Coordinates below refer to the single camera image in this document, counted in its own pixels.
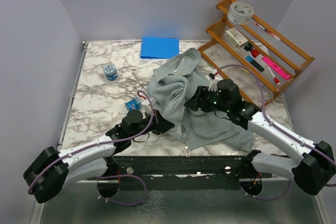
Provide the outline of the white red marker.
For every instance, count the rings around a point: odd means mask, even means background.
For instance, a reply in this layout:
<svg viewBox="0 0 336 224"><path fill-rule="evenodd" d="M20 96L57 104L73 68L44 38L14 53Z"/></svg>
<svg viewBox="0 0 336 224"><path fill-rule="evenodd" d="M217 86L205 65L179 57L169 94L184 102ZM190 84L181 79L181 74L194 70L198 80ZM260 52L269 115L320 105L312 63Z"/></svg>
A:
<svg viewBox="0 0 336 224"><path fill-rule="evenodd" d="M279 86L281 83L280 83L279 79L275 76L275 74L273 73L272 69L269 66L267 66L267 69L270 72L275 84Z"/></svg>

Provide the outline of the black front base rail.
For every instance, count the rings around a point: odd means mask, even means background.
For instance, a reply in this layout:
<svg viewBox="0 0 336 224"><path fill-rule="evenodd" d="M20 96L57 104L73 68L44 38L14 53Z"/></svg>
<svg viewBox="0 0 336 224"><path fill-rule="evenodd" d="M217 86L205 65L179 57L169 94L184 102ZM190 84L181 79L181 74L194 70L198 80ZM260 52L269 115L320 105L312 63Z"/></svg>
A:
<svg viewBox="0 0 336 224"><path fill-rule="evenodd" d="M140 177L149 190L227 189L239 190L240 181L270 178L259 174L244 156L113 156L105 158L111 179L108 189L141 190Z"/></svg>

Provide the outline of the red white pen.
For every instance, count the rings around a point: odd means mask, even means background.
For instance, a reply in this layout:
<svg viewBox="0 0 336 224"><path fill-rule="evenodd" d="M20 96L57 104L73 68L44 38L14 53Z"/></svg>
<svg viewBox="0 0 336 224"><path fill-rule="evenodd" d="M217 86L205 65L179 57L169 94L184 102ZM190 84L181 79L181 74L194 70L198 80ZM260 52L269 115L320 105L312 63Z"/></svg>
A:
<svg viewBox="0 0 336 224"><path fill-rule="evenodd" d="M270 36L274 37L276 40L281 41L281 38L279 38L278 36L276 36L274 33L272 33L271 31L269 31L266 27L262 26L260 23L254 22L254 25L257 26L257 27L259 27L260 29L262 29L264 32L266 32Z"/></svg>

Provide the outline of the small white green box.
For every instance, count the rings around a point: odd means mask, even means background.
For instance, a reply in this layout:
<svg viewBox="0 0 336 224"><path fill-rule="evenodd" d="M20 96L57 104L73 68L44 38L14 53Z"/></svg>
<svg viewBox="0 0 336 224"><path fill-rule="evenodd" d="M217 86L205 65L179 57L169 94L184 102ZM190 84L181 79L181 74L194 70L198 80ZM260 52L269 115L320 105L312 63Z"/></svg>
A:
<svg viewBox="0 0 336 224"><path fill-rule="evenodd" d="M248 43L248 39L243 36L235 27L225 31L225 36L235 48L240 49Z"/></svg>

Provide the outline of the blue binder folder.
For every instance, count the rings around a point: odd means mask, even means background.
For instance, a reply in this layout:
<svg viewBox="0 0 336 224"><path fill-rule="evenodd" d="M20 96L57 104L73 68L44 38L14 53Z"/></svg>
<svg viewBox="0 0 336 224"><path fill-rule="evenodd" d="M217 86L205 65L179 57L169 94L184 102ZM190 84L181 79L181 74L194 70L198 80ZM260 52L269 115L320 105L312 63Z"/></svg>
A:
<svg viewBox="0 0 336 224"><path fill-rule="evenodd" d="M171 59L179 54L179 40L175 38L142 37L141 59Z"/></svg>

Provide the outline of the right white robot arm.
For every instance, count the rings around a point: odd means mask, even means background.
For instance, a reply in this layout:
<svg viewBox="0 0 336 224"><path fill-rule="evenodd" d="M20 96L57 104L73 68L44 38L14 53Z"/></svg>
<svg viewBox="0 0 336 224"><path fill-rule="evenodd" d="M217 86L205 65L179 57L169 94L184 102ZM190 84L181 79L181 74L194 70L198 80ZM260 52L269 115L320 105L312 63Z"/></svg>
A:
<svg viewBox="0 0 336 224"><path fill-rule="evenodd" d="M308 140L278 122L253 103L244 101L238 86L231 79L216 82L212 90L199 86L184 106L192 111L225 112L229 120L243 129L256 133L287 154L272 156L253 151L241 164L246 177L269 173L293 180L309 195L317 195L335 175L332 147L325 141Z"/></svg>

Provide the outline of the wooden tiered rack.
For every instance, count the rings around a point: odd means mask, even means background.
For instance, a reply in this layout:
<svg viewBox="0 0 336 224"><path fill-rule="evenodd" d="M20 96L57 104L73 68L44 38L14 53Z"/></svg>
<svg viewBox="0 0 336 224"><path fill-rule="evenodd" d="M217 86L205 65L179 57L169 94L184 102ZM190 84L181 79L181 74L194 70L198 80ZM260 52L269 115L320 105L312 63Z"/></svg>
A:
<svg viewBox="0 0 336 224"><path fill-rule="evenodd" d="M199 47L203 59L214 68L240 64L237 74L250 78L251 70L265 90L265 104L277 100L314 61L292 41L257 15L244 24L229 19L231 7L247 8L236 0L221 0L216 8L222 12L219 21L206 28L211 39Z"/></svg>

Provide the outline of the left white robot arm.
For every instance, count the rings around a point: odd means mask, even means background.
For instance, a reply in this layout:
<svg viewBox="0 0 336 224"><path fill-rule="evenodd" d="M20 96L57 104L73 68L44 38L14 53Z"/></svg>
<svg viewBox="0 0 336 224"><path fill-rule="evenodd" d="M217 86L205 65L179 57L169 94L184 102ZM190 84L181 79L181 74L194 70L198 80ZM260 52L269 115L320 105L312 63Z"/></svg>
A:
<svg viewBox="0 0 336 224"><path fill-rule="evenodd" d="M68 184L102 177L110 179L120 171L113 156L130 147L135 138L153 133L160 135L174 127L158 110L143 114L130 111L112 129L87 144L64 150L44 149L23 173L28 194L45 203Z"/></svg>

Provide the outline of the blue black marker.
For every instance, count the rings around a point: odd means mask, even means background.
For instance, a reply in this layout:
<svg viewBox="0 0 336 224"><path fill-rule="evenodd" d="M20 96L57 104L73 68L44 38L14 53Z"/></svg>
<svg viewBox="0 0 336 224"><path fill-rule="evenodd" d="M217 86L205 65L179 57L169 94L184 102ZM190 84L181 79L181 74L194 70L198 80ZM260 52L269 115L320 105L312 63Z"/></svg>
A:
<svg viewBox="0 0 336 224"><path fill-rule="evenodd" d="M258 69L260 72L264 72L265 69L262 67L253 57L246 56L246 60L253 65L256 69Z"/></svg>

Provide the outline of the clear tape roll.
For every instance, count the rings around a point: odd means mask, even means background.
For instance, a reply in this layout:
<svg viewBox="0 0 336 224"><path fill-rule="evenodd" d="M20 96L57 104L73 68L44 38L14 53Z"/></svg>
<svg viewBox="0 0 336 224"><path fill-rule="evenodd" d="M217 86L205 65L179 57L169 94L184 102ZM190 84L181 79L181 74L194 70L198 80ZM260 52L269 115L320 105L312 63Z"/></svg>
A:
<svg viewBox="0 0 336 224"><path fill-rule="evenodd" d="M247 25L254 15L252 6L244 2L233 2L227 14L228 20L238 25Z"/></svg>

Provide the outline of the blue upright jar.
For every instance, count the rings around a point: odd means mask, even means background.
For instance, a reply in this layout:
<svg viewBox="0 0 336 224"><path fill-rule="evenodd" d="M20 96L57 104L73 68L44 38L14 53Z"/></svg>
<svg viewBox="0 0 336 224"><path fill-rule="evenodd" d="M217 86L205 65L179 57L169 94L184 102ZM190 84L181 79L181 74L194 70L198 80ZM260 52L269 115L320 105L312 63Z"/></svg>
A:
<svg viewBox="0 0 336 224"><path fill-rule="evenodd" d="M116 67L113 64L107 64L103 67L103 73L107 80L114 81L118 78Z"/></svg>

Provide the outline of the grey zip jacket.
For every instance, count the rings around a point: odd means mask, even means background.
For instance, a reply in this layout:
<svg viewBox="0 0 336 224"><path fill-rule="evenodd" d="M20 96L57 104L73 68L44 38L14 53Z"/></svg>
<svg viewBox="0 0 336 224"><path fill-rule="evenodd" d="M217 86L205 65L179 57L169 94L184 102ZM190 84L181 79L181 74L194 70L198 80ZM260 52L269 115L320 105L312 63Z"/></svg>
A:
<svg viewBox="0 0 336 224"><path fill-rule="evenodd" d="M147 88L155 101L153 107L174 124L168 134L190 150L223 141L233 149L250 152L255 140L252 132L193 106L197 88L210 85L198 68L200 61L200 52L190 48L154 69Z"/></svg>

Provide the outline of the blue lying jar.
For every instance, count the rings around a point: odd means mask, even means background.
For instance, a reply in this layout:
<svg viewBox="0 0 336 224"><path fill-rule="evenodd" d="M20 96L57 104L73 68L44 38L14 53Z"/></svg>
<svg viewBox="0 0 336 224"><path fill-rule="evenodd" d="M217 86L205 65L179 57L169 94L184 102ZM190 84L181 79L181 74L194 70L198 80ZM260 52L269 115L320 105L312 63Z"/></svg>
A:
<svg viewBox="0 0 336 224"><path fill-rule="evenodd" d="M139 97L134 97L131 100L124 103L128 111L140 110L142 109L142 101Z"/></svg>

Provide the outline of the pink highlighter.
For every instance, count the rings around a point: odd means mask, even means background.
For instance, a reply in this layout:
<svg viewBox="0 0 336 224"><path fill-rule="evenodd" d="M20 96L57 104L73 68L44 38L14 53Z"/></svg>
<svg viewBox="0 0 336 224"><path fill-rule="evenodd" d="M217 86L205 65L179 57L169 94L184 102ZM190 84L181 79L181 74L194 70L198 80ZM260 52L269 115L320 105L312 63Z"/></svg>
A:
<svg viewBox="0 0 336 224"><path fill-rule="evenodd" d="M268 57L263 56L262 60L270 66L276 73L278 73L283 79L288 81L291 78L291 75L287 74L286 72L283 71L281 67L279 67L276 63L271 61Z"/></svg>

